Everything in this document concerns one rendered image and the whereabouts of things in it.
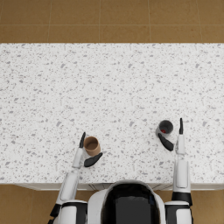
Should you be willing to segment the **dark grey cup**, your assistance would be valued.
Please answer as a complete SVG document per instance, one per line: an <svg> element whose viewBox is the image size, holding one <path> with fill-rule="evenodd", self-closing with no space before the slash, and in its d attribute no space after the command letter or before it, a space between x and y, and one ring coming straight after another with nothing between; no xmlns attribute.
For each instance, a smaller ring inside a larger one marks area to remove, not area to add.
<svg viewBox="0 0 224 224"><path fill-rule="evenodd" d="M168 137L173 131L173 124L168 120L163 120L159 123L156 129L156 135L161 134L163 137Z"/></svg>

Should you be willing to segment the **brown paper cup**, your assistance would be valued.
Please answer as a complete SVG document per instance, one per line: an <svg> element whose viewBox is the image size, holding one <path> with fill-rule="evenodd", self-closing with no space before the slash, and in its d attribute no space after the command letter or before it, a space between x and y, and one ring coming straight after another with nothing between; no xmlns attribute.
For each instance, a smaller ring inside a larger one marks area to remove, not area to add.
<svg viewBox="0 0 224 224"><path fill-rule="evenodd" d="M101 146L98 139L94 136L88 136L84 140L84 148L87 154L91 157L98 155L101 152Z"/></svg>

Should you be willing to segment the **dark round robot body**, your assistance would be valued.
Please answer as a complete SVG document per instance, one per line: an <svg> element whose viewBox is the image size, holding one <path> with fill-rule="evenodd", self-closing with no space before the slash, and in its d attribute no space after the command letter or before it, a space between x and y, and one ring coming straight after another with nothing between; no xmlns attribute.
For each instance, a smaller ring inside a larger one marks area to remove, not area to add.
<svg viewBox="0 0 224 224"><path fill-rule="evenodd" d="M87 224L166 224L165 204L141 181L118 181L90 197Z"/></svg>

